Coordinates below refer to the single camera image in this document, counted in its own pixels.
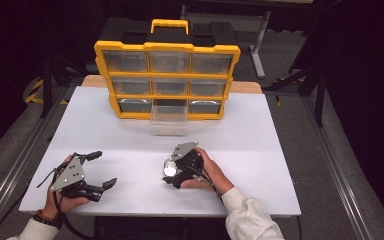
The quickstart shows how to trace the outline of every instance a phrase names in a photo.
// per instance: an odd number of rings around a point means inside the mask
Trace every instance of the white tabletop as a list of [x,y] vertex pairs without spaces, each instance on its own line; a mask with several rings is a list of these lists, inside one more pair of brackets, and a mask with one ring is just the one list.
[[118,178],[101,200],[76,208],[87,215],[226,216],[214,192],[176,189],[162,178],[163,163],[178,143],[198,141],[247,196],[271,215],[301,215],[279,139],[262,94],[231,93],[221,120],[190,121],[186,136],[153,136],[147,120],[119,119],[106,88],[78,87],[40,163],[19,210],[45,203],[50,179],[36,186],[71,153],[103,155],[85,162],[86,182]]

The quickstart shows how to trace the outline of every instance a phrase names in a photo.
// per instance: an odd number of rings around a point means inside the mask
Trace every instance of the plastic drawer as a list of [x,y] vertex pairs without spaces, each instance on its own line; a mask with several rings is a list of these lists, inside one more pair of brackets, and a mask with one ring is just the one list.
[[231,54],[192,54],[192,73],[227,74],[233,55]]
[[220,105],[218,100],[189,100],[189,113],[218,114]]
[[152,93],[155,95],[186,95],[187,78],[152,78]]
[[149,94],[149,78],[111,77],[115,94]]
[[148,54],[151,72],[188,72],[189,53],[154,51]]
[[146,72],[148,71],[145,52],[103,51],[110,72]]
[[226,83],[223,79],[191,79],[190,95],[223,96]]
[[121,112],[126,113],[150,113],[152,102],[149,99],[119,99]]
[[152,104],[151,129],[154,135],[185,135],[188,113],[186,100],[157,99]]

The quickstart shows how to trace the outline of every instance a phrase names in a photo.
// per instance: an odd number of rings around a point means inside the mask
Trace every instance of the wire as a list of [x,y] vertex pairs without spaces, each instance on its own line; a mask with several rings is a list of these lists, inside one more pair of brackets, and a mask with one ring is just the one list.
[[210,185],[210,187],[214,190],[214,192],[216,193],[218,199],[220,199],[221,203],[223,203],[223,199],[221,198],[221,194],[219,192],[219,190],[216,188],[216,186],[214,185],[213,183],[213,180],[211,180],[211,177],[210,175],[208,174],[207,170],[205,170],[205,168],[202,168],[202,170],[205,172],[205,174],[207,174],[207,176],[205,176],[204,174],[200,173],[198,170],[196,170],[195,168],[193,167],[190,167],[190,166],[187,166],[185,165],[186,168],[194,171],[196,174],[198,174],[198,177],[202,177],[204,178],[205,180],[207,180],[208,184]]
[[302,240],[302,226],[301,226],[301,218],[297,216],[298,221],[298,232],[299,232],[299,239]]
[[[55,173],[54,177],[52,178],[52,184],[54,184],[56,180],[57,180],[57,174]],[[88,236],[84,235],[83,233],[81,233],[80,231],[78,231],[77,229],[75,229],[73,227],[73,225],[71,225],[71,223],[68,220],[68,218],[65,215],[65,213],[63,213],[61,211],[61,201],[62,201],[63,196],[61,195],[61,198],[60,198],[59,202],[57,200],[57,192],[56,191],[52,193],[52,196],[53,196],[53,199],[54,199],[55,207],[57,208],[57,211],[58,211],[58,215],[61,217],[62,222],[68,228],[68,230],[70,230],[70,232],[74,233],[75,235],[77,235],[78,237],[80,237],[82,239],[93,240],[94,239],[93,237],[88,237]]]
[[36,188],[40,188],[40,186],[42,186],[42,184],[46,181],[46,179],[48,179],[48,177],[52,174],[52,173],[56,173],[57,172],[57,169],[54,168],[49,174],[48,176],[45,177],[45,179],[43,179],[43,181],[41,183],[39,183],[39,185],[37,185]]

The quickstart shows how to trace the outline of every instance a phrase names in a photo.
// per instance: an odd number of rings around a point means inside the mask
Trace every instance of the dark background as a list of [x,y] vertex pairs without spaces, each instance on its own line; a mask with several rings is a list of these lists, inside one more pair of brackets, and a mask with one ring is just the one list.
[[[145,6],[123,1],[0,0],[0,138],[25,109],[23,91],[41,75],[47,57],[57,54],[84,66],[94,61],[93,45],[109,16],[179,18],[180,6],[161,2]],[[317,22],[295,67],[312,65],[334,49],[324,69],[327,88],[361,168],[384,206],[384,1],[345,0],[336,9],[340,14]],[[259,12],[199,5],[191,10]],[[316,19],[278,9],[272,12],[269,28],[309,34]]]

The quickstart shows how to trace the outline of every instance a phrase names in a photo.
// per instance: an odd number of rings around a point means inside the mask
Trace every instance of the robotic hand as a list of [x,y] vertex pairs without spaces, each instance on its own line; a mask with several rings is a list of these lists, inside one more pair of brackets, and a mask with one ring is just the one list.
[[193,148],[198,142],[178,144],[171,157],[164,162],[163,180],[177,189],[188,179],[201,179],[204,160]]
[[51,191],[59,191],[68,198],[86,197],[91,201],[99,202],[103,192],[112,188],[117,178],[104,182],[102,187],[88,185],[84,181],[85,174],[82,165],[86,160],[91,161],[100,156],[102,156],[100,151],[90,154],[73,153],[71,161],[64,162],[56,169],[55,174],[58,174],[59,177],[53,182]]

